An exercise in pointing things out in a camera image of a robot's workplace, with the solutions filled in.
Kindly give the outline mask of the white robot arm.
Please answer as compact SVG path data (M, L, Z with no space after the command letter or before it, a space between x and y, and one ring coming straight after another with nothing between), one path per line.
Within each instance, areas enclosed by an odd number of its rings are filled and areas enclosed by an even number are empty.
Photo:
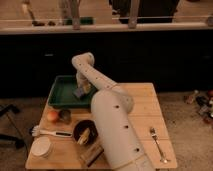
M91 83L98 89L91 100L91 114L111 169L155 171L128 118L134 107L133 97L93 67L95 59L92 53L76 55L71 62L77 70L78 85Z

